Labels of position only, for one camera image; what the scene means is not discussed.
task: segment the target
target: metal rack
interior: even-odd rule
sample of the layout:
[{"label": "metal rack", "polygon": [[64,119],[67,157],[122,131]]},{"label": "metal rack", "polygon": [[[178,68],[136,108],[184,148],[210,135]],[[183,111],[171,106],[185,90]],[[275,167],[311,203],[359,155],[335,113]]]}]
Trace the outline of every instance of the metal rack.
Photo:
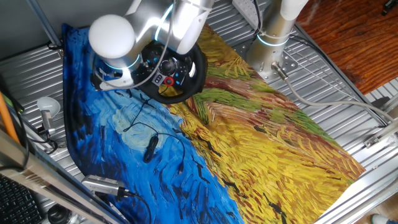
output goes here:
[{"label": "metal rack", "polygon": [[[259,1],[261,9],[264,8],[265,2]],[[207,23],[237,53],[244,56],[254,30],[235,9],[231,0],[216,1]],[[293,34],[311,41],[299,26],[294,29]],[[33,126],[38,127],[41,123],[40,112],[35,105],[37,99],[49,96],[60,102],[61,112],[54,117],[57,133],[52,137],[63,147],[53,153],[51,158],[77,181],[81,181],[84,176],[66,148],[61,56],[57,51],[41,47],[0,62],[0,73],[5,78],[11,93],[25,107],[24,117]],[[285,56],[288,61],[285,66],[290,71],[289,78],[298,93],[306,99],[319,102],[359,100],[370,103],[371,97],[363,96],[340,70],[326,63],[325,59],[310,47],[290,40],[285,48]],[[363,208],[361,206],[364,205],[363,202],[372,199],[373,195],[383,192],[385,187],[398,176],[398,145],[395,139],[380,142],[370,148],[364,145],[367,139],[382,130],[379,128],[382,122],[375,114],[364,108],[350,105],[307,106],[297,101],[282,80],[272,75],[263,76],[263,78],[271,87],[291,98],[331,137],[335,138],[344,150],[366,168],[366,172],[359,180],[320,217],[317,223],[335,221],[351,223],[398,191],[398,189],[390,190],[388,194],[383,194],[369,205]],[[41,205],[45,211],[53,204],[52,200],[46,197],[41,198]]]}]

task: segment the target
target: metal grating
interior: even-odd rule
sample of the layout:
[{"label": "metal grating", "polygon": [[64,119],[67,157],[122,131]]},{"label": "metal grating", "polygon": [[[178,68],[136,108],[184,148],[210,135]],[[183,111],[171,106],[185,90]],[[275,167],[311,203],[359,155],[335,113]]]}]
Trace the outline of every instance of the metal grating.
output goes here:
[{"label": "metal grating", "polygon": [[[261,10],[265,8],[266,2],[259,0]],[[230,0],[216,1],[207,23],[238,53],[245,53],[254,30],[233,7]],[[295,29],[294,34],[306,35],[299,29]],[[323,58],[320,58],[306,45],[290,40],[285,53],[290,59],[297,61],[297,68],[289,72],[289,76],[298,93],[306,99],[312,101],[364,99],[364,96],[346,81],[340,71],[332,69]],[[41,47],[0,62],[0,73],[5,78],[11,93],[26,108],[25,118],[34,126],[39,126],[41,122],[40,112],[35,105],[37,99],[49,96],[60,102],[62,109],[54,118],[57,133],[53,135],[53,139],[57,142],[65,141],[62,59],[59,54],[46,47]],[[391,86],[386,87],[385,90],[372,92],[372,95],[368,95],[367,98],[372,101],[371,97],[376,98],[378,94],[397,94],[398,90],[395,86],[398,86],[398,79],[393,81]],[[294,100],[306,114],[366,168],[366,173],[325,212],[317,223],[333,223],[357,207],[362,201],[380,191],[384,185],[398,175],[398,148],[396,145],[382,142],[367,149],[363,144],[370,135],[381,130],[378,128],[380,125],[378,121],[367,110],[350,105],[307,106],[291,95],[282,80],[269,77],[266,82]],[[59,148],[52,154],[52,158],[78,180],[83,179],[83,174],[72,161],[66,148]],[[366,213],[367,210],[372,209],[383,200],[380,198],[371,206],[364,208],[361,213],[357,213],[347,220],[347,223],[359,218],[362,213]],[[42,198],[41,204],[47,211],[53,202]]]},{"label": "metal grating", "polygon": [[385,96],[391,99],[396,95],[398,95],[398,78],[391,80],[389,83],[386,83],[383,86],[380,86],[378,89],[368,93],[366,98],[369,101],[375,101]]}]

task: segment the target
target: painted cloth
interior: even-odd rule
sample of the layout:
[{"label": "painted cloth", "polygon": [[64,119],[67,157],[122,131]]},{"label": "painted cloth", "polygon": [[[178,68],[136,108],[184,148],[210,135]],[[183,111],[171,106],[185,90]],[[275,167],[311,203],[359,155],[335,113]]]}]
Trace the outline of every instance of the painted cloth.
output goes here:
[{"label": "painted cloth", "polygon": [[[63,39],[70,154],[83,174],[141,196],[153,223],[313,223],[364,172],[207,26],[205,88],[176,105],[134,89],[95,91],[88,29],[64,25]],[[155,132],[165,134],[145,163]],[[109,199],[130,222],[149,222],[142,202]]]}]

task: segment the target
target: white cylinder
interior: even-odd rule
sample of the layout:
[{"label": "white cylinder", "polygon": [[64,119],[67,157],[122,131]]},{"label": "white cylinder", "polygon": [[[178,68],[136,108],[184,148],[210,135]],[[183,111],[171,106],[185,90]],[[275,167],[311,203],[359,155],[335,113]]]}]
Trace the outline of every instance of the white cylinder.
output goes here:
[{"label": "white cylinder", "polygon": [[127,19],[110,14],[94,21],[88,40],[101,58],[117,59],[130,52],[134,46],[135,33]]}]

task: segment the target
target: black keyboard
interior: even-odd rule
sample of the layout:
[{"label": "black keyboard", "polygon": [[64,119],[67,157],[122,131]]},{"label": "black keyboard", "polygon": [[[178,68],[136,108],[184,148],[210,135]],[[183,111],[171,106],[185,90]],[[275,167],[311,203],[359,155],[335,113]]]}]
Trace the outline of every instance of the black keyboard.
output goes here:
[{"label": "black keyboard", "polygon": [[44,220],[35,195],[25,186],[0,174],[0,223],[38,224]]}]

